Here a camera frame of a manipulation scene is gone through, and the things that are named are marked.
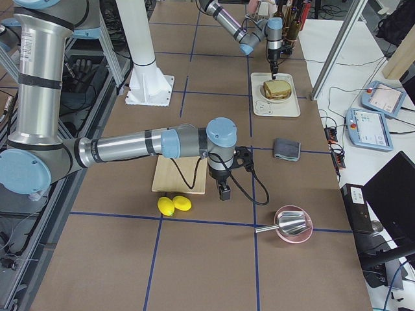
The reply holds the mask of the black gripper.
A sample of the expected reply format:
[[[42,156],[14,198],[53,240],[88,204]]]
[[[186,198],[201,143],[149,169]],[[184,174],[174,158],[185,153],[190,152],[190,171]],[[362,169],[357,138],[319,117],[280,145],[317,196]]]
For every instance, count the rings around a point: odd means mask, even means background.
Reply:
[[[280,59],[280,49],[267,49],[267,60],[270,63],[270,72],[273,80],[278,74],[278,61]]]
[[[217,182],[220,200],[229,200],[231,197],[231,189],[227,185],[227,179],[230,173],[217,158],[209,158],[207,163],[209,175]]]

